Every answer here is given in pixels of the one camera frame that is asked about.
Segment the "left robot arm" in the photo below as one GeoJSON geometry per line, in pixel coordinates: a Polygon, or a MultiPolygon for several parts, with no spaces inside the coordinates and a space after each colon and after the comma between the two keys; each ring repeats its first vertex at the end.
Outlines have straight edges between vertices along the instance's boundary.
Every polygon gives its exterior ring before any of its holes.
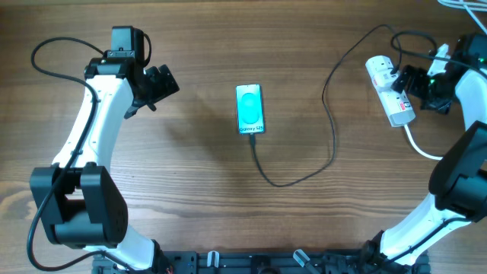
{"type": "Polygon", "coordinates": [[[143,107],[178,92],[165,65],[150,66],[151,41],[132,26],[112,29],[111,46],[85,67],[78,83],[84,99],[72,130],[48,167],[37,167],[30,190],[37,206],[27,236],[27,257],[33,252],[36,227],[48,241],[99,256],[121,273],[172,273],[172,263],[157,241],[130,224],[123,195],[110,176],[120,126],[143,107]]]}

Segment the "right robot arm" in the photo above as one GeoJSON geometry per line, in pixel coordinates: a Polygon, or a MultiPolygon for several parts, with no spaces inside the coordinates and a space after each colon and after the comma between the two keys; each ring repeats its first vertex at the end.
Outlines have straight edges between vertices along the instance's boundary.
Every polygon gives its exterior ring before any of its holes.
{"type": "Polygon", "coordinates": [[[465,133],[443,156],[429,179],[425,199],[398,225],[380,232],[362,248],[358,268],[405,273],[419,269],[418,258],[450,232],[486,217],[486,36],[463,35],[450,52],[433,45],[428,70],[393,65],[386,56],[365,67],[391,126],[409,127],[415,118],[408,97],[421,109],[448,114],[462,109],[465,133]]]}

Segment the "smartphone with teal screen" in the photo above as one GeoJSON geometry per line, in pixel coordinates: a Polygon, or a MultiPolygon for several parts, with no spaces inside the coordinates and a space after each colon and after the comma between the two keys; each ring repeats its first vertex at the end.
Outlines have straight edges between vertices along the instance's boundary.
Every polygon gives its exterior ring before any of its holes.
{"type": "Polygon", "coordinates": [[[238,132],[242,135],[264,133],[261,86],[259,84],[238,85],[235,95],[238,132]]]}

